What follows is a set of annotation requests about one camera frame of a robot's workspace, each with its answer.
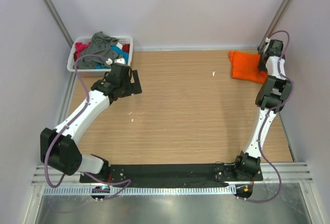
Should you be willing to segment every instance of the laundry basket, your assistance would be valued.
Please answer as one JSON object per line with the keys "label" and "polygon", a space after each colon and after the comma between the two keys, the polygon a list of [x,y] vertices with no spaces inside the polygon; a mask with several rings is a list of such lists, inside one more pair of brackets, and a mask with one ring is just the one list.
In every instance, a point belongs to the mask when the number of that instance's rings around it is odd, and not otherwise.
{"label": "laundry basket", "polygon": [[[130,44],[129,53],[128,53],[129,54],[129,56],[128,56],[128,65],[130,65],[130,63],[132,61],[132,55],[133,55],[133,38],[131,36],[113,36],[113,37],[117,38],[119,40],[119,43],[121,43],[122,45]],[[74,70],[74,58],[73,58],[73,55],[76,52],[76,48],[74,46],[75,43],[82,42],[84,44],[88,44],[89,42],[91,42],[91,40],[92,40],[92,37],[89,37],[89,36],[86,37],[85,36],[85,37],[79,37],[74,41],[73,46],[72,46],[71,51],[70,51],[69,58],[68,58],[68,64],[67,64],[68,71],[75,72],[75,70]],[[80,75],[84,76],[84,77],[86,77],[86,76],[103,76],[104,72],[107,72],[107,71],[111,71],[111,69],[102,68],[102,69],[99,69],[99,70],[96,70],[96,69],[78,70]]]}

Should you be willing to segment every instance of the white wall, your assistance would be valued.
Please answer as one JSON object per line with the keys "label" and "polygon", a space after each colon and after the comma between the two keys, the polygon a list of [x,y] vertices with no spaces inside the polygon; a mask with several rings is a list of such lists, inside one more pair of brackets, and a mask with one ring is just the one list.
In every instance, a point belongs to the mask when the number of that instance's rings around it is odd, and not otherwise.
{"label": "white wall", "polygon": [[256,47],[282,0],[52,0],[71,37],[131,35],[135,49]]}
{"label": "white wall", "polygon": [[330,210],[330,5],[329,0],[293,0],[276,30],[288,30],[286,73],[295,82],[282,117],[298,161],[306,161]]}
{"label": "white wall", "polygon": [[0,0],[1,223],[22,223],[26,213],[39,135],[58,117],[68,53],[42,0]]}

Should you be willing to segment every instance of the orange cloth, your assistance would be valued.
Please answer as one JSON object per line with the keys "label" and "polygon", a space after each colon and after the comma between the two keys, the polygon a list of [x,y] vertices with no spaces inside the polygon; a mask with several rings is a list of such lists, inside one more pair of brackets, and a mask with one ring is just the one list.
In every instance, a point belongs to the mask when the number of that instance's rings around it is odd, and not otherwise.
{"label": "orange cloth", "polygon": [[258,69],[260,54],[240,53],[230,51],[229,59],[232,63],[232,77],[257,83],[264,83],[268,74]]}

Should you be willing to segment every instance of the wooden table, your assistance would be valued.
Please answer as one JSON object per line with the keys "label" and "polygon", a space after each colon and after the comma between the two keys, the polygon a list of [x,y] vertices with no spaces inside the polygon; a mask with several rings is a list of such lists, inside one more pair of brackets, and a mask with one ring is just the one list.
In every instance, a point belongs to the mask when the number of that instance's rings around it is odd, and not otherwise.
{"label": "wooden table", "polygon": [[[228,51],[136,52],[131,67],[143,93],[101,113],[81,138],[81,153],[112,164],[234,161],[254,127],[261,85],[230,77]],[[84,81],[90,88],[98,79]],[[77,82],[70,113],[84,98]],[[292,161],[279,117],[264,152],[274,162]]]}

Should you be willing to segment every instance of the metal floor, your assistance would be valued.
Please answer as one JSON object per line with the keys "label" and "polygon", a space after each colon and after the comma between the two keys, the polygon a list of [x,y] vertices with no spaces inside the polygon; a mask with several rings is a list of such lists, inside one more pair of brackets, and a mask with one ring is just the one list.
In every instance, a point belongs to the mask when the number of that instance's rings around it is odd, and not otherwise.
{"label": "metal floor", "polygon": [[[267,199],[277,184],[256,184],[251,198]],[[233,195],[118,197],[95,203],[90,196],[43,196],[38,224],[174,224],[174,223],[312,223],[298,183],[286,183],[281,194],[263,204]]]}

